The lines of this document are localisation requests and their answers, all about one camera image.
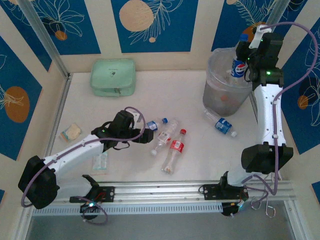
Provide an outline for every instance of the transparent bucket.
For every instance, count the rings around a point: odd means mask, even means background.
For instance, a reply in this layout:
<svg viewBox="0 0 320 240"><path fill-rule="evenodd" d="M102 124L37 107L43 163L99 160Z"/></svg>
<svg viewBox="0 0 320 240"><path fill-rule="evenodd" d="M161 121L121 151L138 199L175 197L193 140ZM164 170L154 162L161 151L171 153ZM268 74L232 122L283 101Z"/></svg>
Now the transparent bucket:
<svg viewBox="0 0 320 240"><path fill-rule="evenodd" d="M203 93L203 105L222 117L234 114L252 91L251 82L240 78L237 84L230 82L230 70L234 47L217 48L208 60L206 83Z"/></svg>

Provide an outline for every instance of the blue bottle cap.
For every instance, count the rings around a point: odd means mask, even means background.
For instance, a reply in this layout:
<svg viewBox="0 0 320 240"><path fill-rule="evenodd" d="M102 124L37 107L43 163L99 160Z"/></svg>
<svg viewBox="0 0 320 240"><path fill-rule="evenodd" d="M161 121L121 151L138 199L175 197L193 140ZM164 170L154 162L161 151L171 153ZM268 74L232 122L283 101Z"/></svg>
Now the blue bottle cap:
<svg viewBox="0 0 320 240"><path fill-rule="evenodd" d="M242 33L239 37L239 42L247 42L248 41L248 34Z"/></svg>

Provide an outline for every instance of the blue bottle label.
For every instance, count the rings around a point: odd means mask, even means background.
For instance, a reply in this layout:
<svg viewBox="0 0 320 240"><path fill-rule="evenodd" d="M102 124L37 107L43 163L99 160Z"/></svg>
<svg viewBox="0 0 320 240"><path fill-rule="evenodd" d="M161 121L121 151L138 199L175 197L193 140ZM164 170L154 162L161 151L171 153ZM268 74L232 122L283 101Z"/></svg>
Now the blue bottle label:
<svg viewBox="0 0 320 240"><path fill-rule="evenodd" d="M215 128L218 129L223 134L227 134L232 125L225 120L223 117L215 124Z"/></svg>
<svg viewBox="0 0 320 240"><path fill-rule="evenodd" d="M241 78L243 77L245 70L246 70L246 63L244 63L243 61L239 61L237 59L233 59L231 76L235 78Z"/></svg>
<svg viewBox="0 0 320 240"><path fill-rule="evenodd" d="M158 130L158 126L154 121L150 121L147 123L149 129L151 129L152 131L157 131Z"/></svg>

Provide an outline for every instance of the white table surface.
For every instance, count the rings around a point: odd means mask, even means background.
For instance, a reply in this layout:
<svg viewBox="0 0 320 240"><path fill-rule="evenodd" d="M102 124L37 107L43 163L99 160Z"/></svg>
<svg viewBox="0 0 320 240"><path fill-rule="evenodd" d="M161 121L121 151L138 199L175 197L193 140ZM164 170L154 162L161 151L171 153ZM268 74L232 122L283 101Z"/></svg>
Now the white table surface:
<svg viewBox="0 0 320 240"><path fill-rule="evenodd" d="M136 79L132 96L98 97L90 88L90 73L74 73L52 154L79 142L94 128L112 121L117 112L132 106L147 122L177 117L180 128L186 129L185 148L173 175L160 170L169 147L153 157L153 140L148 144L133 142L120 151L110 149L107 171L92 170L92 160L88 159L65 177L90 174L97 181L108 182L219 180L225 171L241 164L243 149L255 144L257 122L249 98L234 115L226 117L238 132L235 138L223 135L204 118L205 71L141 71ZM58 135L72 123L82 129L82 134L66 143Z"/></svg>

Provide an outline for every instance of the gray floor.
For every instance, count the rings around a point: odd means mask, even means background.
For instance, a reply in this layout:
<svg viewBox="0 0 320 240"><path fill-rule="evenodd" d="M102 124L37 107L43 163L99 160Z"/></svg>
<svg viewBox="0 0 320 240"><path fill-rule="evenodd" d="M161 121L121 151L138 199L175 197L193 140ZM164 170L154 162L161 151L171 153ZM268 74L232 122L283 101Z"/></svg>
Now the gray floor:
<svg viewBox="0 0 320 240"><path fill-rule="evenodd" d="M91 226L80 216L37 216L31 220L26 239L294 240L283 202L272 205L274 218L267 217L261 206L256 211L247 207L233 219L220 213L110 215L106 226Z"/></svg>

